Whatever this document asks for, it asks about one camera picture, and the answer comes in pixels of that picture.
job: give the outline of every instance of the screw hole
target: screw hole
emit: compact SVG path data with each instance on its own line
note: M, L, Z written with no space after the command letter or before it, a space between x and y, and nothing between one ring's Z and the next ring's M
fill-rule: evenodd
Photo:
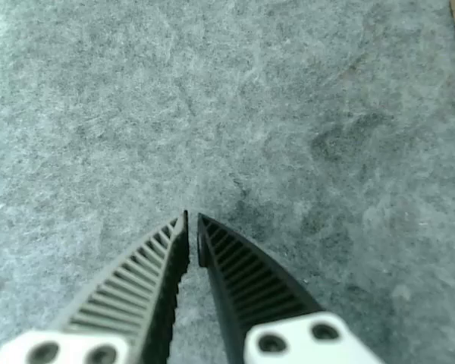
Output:
M89 353L87 364L113 364L116 360L116 350L109 345L95 348Z
M313 326L312 333L319 340L335 340L339 337L337 330L326 324Z
M263 335L258 342L259 349L265 353L280 353L287 349L287 345L279 336L268 334Z
M35 347L27 361L29 364L48 364L55 359L58 351L59 346L53 341L48 341Z

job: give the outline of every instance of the gripper jaw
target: gripper jaw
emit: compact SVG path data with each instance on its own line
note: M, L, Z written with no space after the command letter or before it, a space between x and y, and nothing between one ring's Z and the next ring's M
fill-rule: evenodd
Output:
M230 362L244 362L251 328L323 311L303 286L245 237L202 214L198 225L199 265L209 271Z
M0 364L166 363L178 284L189 264L187 212L132 244L53 321L0 349Z

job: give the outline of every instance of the gray carpet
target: gray carpet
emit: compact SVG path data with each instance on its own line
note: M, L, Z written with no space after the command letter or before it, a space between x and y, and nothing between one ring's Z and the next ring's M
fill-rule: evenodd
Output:
M388 364L454 364L447 0L0 0L0 344L182 209L170 363L226 363L202 211Z

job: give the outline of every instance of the carpet surface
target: carpet surface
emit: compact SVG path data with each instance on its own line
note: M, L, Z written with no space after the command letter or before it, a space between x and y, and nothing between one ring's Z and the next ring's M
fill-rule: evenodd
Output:
M0 0L0 345L183 209L170 363L226 363L204 212L387 364L454 364L448 2Z

